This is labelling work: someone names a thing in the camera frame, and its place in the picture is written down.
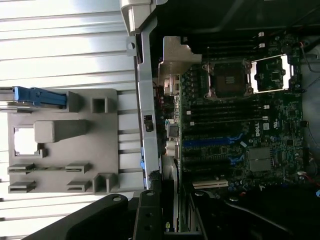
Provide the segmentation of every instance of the screw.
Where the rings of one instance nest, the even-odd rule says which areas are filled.
[[[205,195],[202,191],[196,191],[194,194],[198,197]]]
[[[238,201],[239,201],[239,199],[238,199],[236,196],[231,196],[231,197],[229,198],[229,200],[230,200],[231,202],[238,202]]]

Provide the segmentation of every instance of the red wire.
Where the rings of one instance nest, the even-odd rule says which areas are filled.
[[[317,186],[320,186],[320,183],[316,182],[315,180],[313,180],[311,177],[309,177],[307,174],[303,174],[303,176],[305,176],[310,183],[316,184]]]

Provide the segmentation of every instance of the green circuit board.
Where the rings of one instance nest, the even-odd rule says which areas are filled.
[[[225,179],[229,191],[300,181],[297,171],[303,170],[306,160],[300,49],[294,46],[286,56],[281,50],[297,41],[286,35],[269,42],[267,54],[246,56],[249,62],[266,58],[255,63],[256,94],[245,95],[240,87],[243,59],[210,59],[216,62],[211,77],[218,100],[204,97],[208,92],[206,62],[193,65],[180,77],[175,115],[182,174],[192,173],[197,181]],[[286,60],[288,69],[283,68]],[[285,78],[289,78],[288,86],[282,90]],[[239,97],[229,98],[230,92]]]

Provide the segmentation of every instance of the circuit board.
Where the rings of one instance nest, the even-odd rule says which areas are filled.
[[[208,59],[180,76],[174,100],[182,174],[192,173],[194,181],[223,179],[230,192],[301,181],[297,171],[306,156],[297,42],[292,35],[278,37],[260,55],[211,58],[211,76]],[[251,76],[258,93],[246,95],[244,58],[256,64]],[[289,69],[283,68],[286,60]],[[209,77],[218,100],[205,98]]]

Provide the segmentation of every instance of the mounting hole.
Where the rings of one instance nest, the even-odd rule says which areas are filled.
[[[147,195],[147,196],[153,196],[153,195],[155,195],[155,193],[154,193],[153,191],[148,191],[148,192],[146,193],[146,195]]]
[[[150,231],[151,229],[152,229],[151,225],[144,226],[144,230],[146,230],[146,231]]]
[[[121,201],[121,197],[115,196],[112,200],[115,202],[119,202],[119,201]]]
[[[135,45],[133,42],[130,42],[130,43],[128,43],[127,48],[128,48],[129,50],[133,50],[133,49],[136,48],[136,45]]]

